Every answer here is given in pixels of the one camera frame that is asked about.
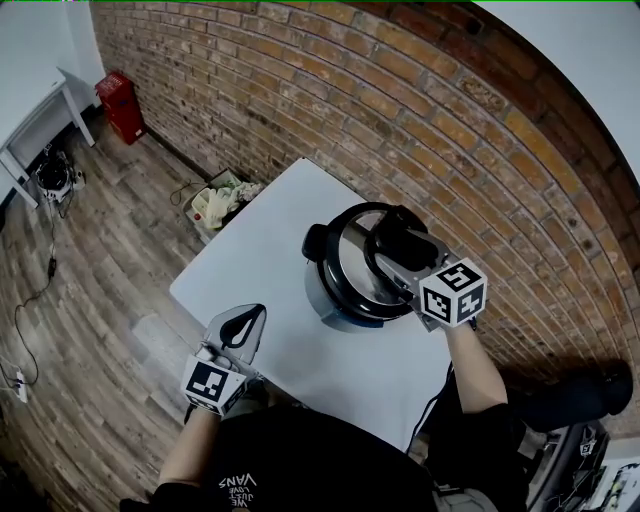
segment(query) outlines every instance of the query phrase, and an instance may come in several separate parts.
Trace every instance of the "white plug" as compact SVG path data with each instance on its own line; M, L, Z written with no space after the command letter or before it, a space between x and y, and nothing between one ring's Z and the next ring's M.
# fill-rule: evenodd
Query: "white plug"
M24 383L24 375L22 374L21 371L17 372L17 378L18 378L18 398L20 398L20 401L22 401L23 403L27 403L27 385Z

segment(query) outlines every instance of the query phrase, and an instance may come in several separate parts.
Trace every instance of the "white table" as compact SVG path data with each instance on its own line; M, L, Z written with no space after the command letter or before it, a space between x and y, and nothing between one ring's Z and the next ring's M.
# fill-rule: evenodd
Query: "white table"
M5 70L0 78L0 172L5 172L13 188L24 197L33 208L38 202L20 186L18 180L9 171L13 167L18 174L29 180L29 175L9 151L9 145L24 130L38 114L55 98L62 94L71 112L73 124L80 128L89 146L95 144L87 125L80 116L67 79L54 66L51 67L20 67L18 70Z
M304 236L363 199L306 159L271 183L187 266L171 294L203 327L240 304L267 307L253 366L312 409L405 449L450 362L416 315L383 328L327 327L304 289Z

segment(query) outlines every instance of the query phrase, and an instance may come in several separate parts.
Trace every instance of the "red box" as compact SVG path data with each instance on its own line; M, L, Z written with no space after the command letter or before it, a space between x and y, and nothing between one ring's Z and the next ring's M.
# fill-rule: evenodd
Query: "red box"
M98 82L96 91L115 132L127 144L133 144L144 134L144 123L131 80L112 72Z

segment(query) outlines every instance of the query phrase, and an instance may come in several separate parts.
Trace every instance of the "person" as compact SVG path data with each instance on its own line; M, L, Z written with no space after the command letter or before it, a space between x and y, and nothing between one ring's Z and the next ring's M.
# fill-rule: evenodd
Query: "person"
M527 483L502 378L468 324L446 334L461 413L432 429L428 470L372 434L304 407L275 405L224 421L196 408L145 509L435 512L447 485L479 491L491 510L524 511Z

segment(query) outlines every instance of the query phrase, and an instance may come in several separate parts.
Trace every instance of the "brick wall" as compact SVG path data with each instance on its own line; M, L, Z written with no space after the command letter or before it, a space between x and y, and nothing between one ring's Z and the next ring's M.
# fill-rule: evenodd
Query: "brick wall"
M91 7L105 67L211 174L268 182L307 157L478 263L479 333L514 381L640 364L635 181L579 94L495 18L445 3ZM610 428L640 433L635 401Z

